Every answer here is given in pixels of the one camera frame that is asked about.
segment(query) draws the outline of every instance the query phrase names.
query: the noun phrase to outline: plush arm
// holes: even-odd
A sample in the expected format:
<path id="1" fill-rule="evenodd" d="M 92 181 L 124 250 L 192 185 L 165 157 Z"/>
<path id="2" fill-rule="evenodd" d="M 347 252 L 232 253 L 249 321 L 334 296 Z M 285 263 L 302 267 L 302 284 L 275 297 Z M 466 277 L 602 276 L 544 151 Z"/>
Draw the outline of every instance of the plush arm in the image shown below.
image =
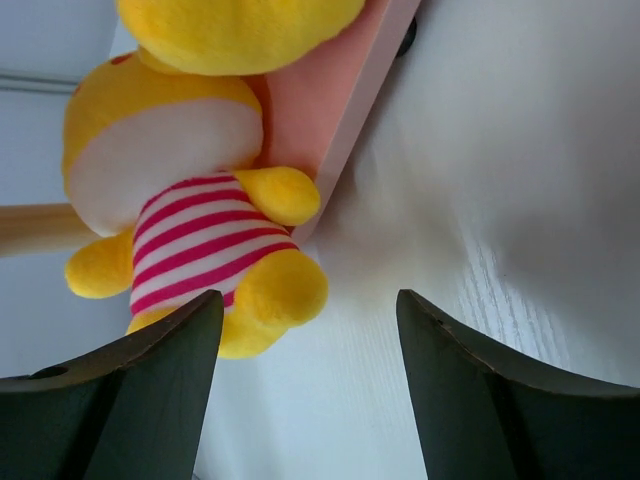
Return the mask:
<path id="1" fill-rule="evenodd" d="M 234 175 L 256 208 L 280 225 L 302 225 L 320 209 L 318 189 L 309 177 L 295 168 L 240 170 Z"/>
<path id="2" fill-rule="evenodd" d="M 78 250 L 65 266 L 67 284 L 85 298 L 106 298 L 124 292 L 133 279 L 133 232 L 97 240 Z"/>

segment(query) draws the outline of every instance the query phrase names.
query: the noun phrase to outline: plush toy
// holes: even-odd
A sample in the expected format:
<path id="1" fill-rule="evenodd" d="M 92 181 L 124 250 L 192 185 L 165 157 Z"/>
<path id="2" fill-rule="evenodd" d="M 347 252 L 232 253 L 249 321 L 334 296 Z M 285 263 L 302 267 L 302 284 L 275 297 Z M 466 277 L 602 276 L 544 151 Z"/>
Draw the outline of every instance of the plush toy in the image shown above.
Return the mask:
<path id="1" fill-rule="evenodd" d="M 244 80 L 163 65 L 144 49 L 114 58 L 69 101 L 65 190 L 104 238 L 73 255 L 66 278 L 88 298 L 131 286 L 129 332 L 219 290 L 220 356 L 256 355 L 326 302 L 324 273 L 285 228 L 310 219 L 320 197 L 298 170 L 250 169 L 263 131 Z"/>
<path id="2" fill-rule="evenodd" d="M 281 68 L 336 36 L 365 0 L 117 0 L 123 24 L 154 58 L 190 73 Z"/>

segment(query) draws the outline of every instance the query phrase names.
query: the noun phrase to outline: white wall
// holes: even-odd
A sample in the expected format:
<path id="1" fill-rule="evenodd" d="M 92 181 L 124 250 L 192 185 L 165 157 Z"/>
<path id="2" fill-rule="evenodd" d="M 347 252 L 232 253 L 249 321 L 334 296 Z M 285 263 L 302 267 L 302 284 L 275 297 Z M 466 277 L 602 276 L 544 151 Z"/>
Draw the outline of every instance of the white wall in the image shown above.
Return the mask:
<path id="1" fill-rule="evenodd" d="M 2 0 L 0 69 L 84 75 L 109 54 L 114 0 Z"/>
<path id="2" fill-rule="evenodd" d="M 0 92 L 0 205 L 66 201 L 60 173 L 66 101 Z M 69 255 L 0 258 L 0 377 L 73 358 L 125 331 L 127 298 L 90 301 L 67 289 Z"/>
<path id="3" fill-rule="evenodd" d="M 0 2 L 0 69 L 83 75 L 106 60 L 112 0 Z M 0 205 L 65 201 L 64 95 L 0 92 Z M 0 377 L 32 373 L 122 335 L 125 296 L 92 302 L 66 288 L 70 253 L 0 258 Z"/>

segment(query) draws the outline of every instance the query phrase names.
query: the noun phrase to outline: screw hole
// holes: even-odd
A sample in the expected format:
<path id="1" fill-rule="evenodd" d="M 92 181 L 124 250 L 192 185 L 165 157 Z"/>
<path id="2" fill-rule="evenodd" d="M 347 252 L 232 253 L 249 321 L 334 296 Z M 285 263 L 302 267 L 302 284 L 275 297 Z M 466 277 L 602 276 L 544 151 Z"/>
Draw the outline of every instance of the screw hole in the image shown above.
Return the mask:
<path id="1" fill-rule="evenodd" d="M 60 375 L 63 375 L 68 371 L 69 369 L 67 367 L 61 367 L 60 365 L 55 365 L 53 367 L 43 368 L 39 372 L 36 372 L 33 375 L 31 375 L 29 378 L 31 380 L 39 380 L 41 378 L 59 377 Z"/>

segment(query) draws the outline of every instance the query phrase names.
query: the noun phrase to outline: white wooden surface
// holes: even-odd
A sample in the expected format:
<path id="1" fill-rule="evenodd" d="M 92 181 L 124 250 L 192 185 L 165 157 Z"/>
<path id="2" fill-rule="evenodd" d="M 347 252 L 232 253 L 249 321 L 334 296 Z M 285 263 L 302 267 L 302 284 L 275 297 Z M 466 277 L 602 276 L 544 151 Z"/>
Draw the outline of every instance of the white wooden surface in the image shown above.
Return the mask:
<path id="1" fill-rule="evenodd" d="M 330 305 L 219 362 L 202 480 L 424 479 L 399 288 L 640 385 L 640 2 L 441 0 L 419 20 L 314 237 Z"/>

